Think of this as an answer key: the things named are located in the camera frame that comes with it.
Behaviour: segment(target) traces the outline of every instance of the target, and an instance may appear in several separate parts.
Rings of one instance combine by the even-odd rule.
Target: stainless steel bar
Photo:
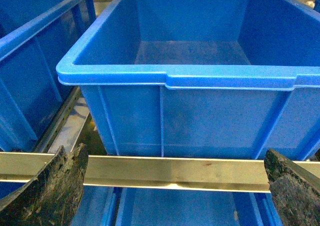
[[[27,182],[53,154],[0,153],[0,181]],[[318,178],[320,162],[296,162]],[[262,160],[89,156],[85,185],[269,193]]]

